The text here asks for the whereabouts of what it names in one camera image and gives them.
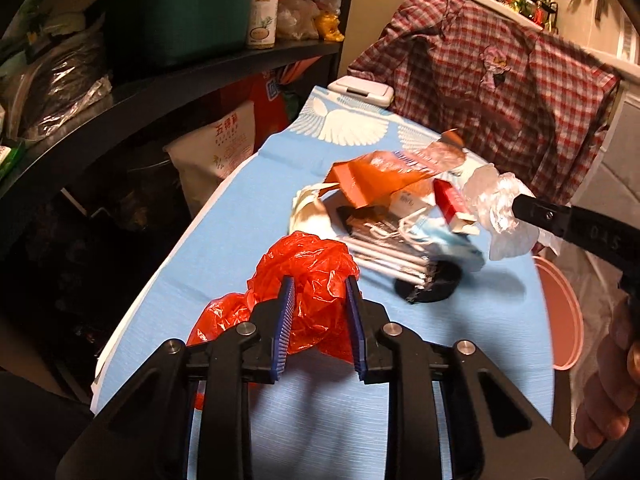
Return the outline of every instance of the spice jar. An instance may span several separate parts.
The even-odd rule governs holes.
[[[247,48],[272,48],[276,43],[278,0],[251,0]]]
[[[533,21],[540,27],[542,27],[542,24],[545,21],[545,13],[542,10],[542,2],[540,0],[536,3],[536,10],[533,13]]]

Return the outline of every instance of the human hand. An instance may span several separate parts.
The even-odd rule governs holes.
[[[613,313],[609,334],[598,347],[598,371],[584,387],[584,400],[575,415],[578,442],[594,449],[605,439],[621,438],[629,427],[627,412],[640,389],[640,341],[626,306],[621,302]]]

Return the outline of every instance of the plaid shirt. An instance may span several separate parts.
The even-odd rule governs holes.
[[[392,86],[391,110],[565,204],[607,132],[619,78],[577,45],[471,0],[406,0],[349,74]]]

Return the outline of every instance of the jar label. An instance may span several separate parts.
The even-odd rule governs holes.
[[[246,42],[249,45],[270,45],[276,40],[278,0],[253,0]]]

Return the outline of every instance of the table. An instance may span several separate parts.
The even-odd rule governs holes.
[[[246,290],[262,254],[287,233],[297,190],[321,182],[336,160],[436,138],[386,110],[316,87],[299,118],[216,191],[134,302],[99,364],[94,411],[162,341],[185,340],[212,298]],[[462,179],[481,164],[470,156]],[[489,241],[487,232],[477,238],[485,254]],[[530,255],[488,262],[481,272],[466,274],[451,298],[435,304],[407,304],[396,296],[391,280],[366,269],[359,287],[365,298],[384,304],[392,320],[425,340],[445,345],[461,338],[474,341],[550,421],[550,333]],[[386,385],[365,386],[353,367],[311,350],[290,357],[282,379],[261,388],[256,397],[251,417],[257,480],[383,478]],[[444,409],[437,397],[445,438]],[[196,416],[193,435],[198,431]],[[195,453],[191,446],[190,479],[195,478]],[[447,446],[442,455],[444,478],[450,478]]]

